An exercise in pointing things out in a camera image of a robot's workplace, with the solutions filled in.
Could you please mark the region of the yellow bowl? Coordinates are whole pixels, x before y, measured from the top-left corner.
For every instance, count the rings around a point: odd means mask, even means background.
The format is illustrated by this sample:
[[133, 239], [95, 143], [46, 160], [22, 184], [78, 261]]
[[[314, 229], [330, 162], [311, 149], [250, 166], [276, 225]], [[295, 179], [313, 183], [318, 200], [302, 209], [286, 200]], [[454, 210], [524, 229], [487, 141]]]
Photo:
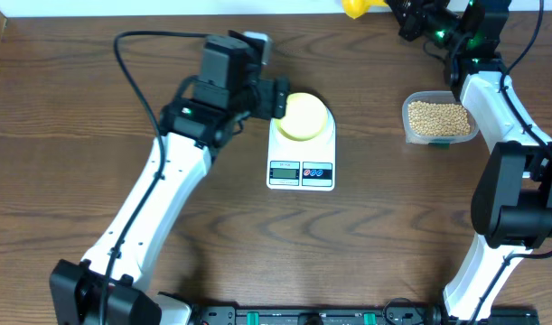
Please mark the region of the yellow bowl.
[[288, 96], [285, 115], [275, 120], [277, 131], [294, 141], [308, 141], [326, 127], [328, 108], [315, 95], [294, 93]]

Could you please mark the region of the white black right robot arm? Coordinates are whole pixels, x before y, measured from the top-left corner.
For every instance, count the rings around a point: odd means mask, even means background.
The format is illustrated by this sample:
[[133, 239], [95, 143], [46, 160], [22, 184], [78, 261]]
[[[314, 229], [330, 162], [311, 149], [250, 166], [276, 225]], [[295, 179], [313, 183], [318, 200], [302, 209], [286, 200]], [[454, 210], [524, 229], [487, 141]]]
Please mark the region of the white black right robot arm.
[[446, 1], [386, 3], [403, 39], [425, 36], [447, 52], [444, 79], [490, 151], [472, 195], [471, 246], [423, 322], [491, 324], [492, 303], [518, 264], [552, 257], [537, 251], [552, 238], [552, 138], [520, 102], [497, 50], [510, 4], [472, 0], [455, 14]]

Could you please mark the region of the yellow measuring scoop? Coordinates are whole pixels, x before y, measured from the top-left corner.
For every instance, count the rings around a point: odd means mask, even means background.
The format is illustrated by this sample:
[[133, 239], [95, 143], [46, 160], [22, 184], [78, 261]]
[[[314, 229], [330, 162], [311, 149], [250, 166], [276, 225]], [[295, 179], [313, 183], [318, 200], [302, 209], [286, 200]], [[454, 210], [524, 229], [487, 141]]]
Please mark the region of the yellow measuring scoop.
[[357, 19], [372, 7], [388, 7], [385, 0], [341, 0], [341, 6], [350, 18]]

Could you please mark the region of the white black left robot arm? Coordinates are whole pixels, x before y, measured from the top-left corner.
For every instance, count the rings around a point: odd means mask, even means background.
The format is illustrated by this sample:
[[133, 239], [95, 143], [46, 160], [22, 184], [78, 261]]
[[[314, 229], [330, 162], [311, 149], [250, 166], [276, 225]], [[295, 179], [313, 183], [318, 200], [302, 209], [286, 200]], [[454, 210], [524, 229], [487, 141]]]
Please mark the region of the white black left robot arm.
[[176, 219], [220, 150], [249, 118], [285, 114], [290, 84], [263, 79], [272, 42], [261, 32], [204, 34], [201, 69], [185, 78], [160, 113], [150, 113], [152, 150], [135, 186], [78, 263], [50, 275], [60, 324], [190, 324], [189, 303], [147, 293]]

